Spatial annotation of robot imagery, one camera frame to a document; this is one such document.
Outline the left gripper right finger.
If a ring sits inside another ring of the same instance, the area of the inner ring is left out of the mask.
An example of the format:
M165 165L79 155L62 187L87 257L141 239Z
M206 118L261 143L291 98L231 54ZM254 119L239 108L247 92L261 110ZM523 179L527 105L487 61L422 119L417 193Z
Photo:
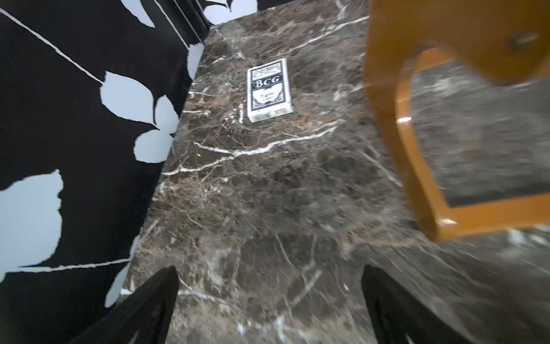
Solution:
M365 265L362 292L378 343L468 343L387 272Z

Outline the orange wooden shelf rack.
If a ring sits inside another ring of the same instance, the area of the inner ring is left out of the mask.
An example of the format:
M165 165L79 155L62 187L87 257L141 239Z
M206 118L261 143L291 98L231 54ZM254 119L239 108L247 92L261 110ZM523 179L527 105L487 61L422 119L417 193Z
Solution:
M549 223L548 1L371 1L363 80L434 242Z

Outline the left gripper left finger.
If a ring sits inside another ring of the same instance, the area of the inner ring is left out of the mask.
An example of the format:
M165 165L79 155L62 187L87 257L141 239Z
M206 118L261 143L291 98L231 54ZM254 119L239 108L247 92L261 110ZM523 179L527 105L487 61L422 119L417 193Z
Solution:
M176 268L163 268L72 342L164 343L178 289Z

